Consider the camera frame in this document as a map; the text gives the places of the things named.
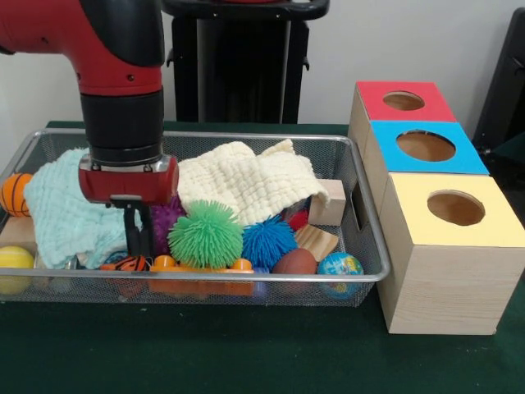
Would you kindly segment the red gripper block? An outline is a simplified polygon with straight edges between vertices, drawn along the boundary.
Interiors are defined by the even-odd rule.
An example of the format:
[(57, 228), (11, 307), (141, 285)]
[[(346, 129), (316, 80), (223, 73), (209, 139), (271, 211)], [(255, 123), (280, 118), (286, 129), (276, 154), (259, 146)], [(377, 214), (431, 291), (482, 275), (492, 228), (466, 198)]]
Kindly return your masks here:
[[(163, 155), (148, 164), (131, 167), (109, 167), (94, 163), (86, 154), (79, 163), (79, 183), (84, 197), (92, 203), (109, 204), (132, 200), (141, 207), (141, 254), (153, 257), (154, 226), (151, 208), (147, 205), (166, 204), (175, 194), (179, 179), (178, 162)], [(128, 254), (140, 254), (140, 230), (135, 224), (135, 207), (124, 207), (124, 225)]]

